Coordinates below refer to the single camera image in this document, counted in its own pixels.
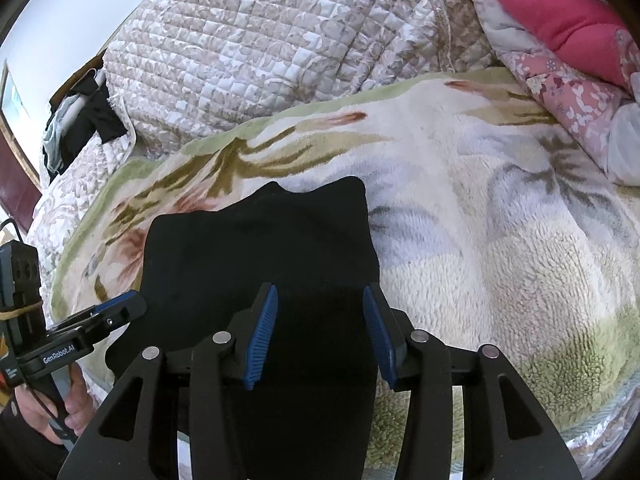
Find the silver screw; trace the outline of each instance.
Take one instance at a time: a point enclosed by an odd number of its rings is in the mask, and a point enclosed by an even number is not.
[[[429,333],[424,330],[414,330],[411,332],[411,339],[417,343],[426,343],[429,340]]]
[[[495,359],[500,355],[500,351],[493,345],[484,345],[482,347],[482,354],[489,359]]]
[[[151,361],[151,359],[155,359],[160,355],[160,349],[157,346],[148,346],[142,352],[142,357],[147,361]]]
[[[231,341],[231,334],[226,330],[223,330],[222,332],[216,332],[213,335],[213,342],[218,343],[219,345],[223,345],[224,343],[228,343],[229,341]]]

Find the pink pillow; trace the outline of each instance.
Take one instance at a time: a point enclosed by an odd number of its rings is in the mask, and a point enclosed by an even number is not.
[[[498,0],[562,61],[626,88],[616,32],[626,27],[599,0]]]

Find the fleece blanket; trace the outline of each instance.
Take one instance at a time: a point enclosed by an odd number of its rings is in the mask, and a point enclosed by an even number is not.
[[[492,60],[470,0],[145,0],[104,67],[161,158],[298,104]]]
[[[613,186],[506,68],[422,76],[249,121],[163,162],[132,158],[65,249],[53,317],[137,288],[158,215],[347,175],[366,185],[390,304],[449,345],[498,345],[583,472],[605,461],[637,414],[640,194]],[[83,363],[105,390],[118,335]],[[392,478],[407,405],[380,384],[366,478]]]

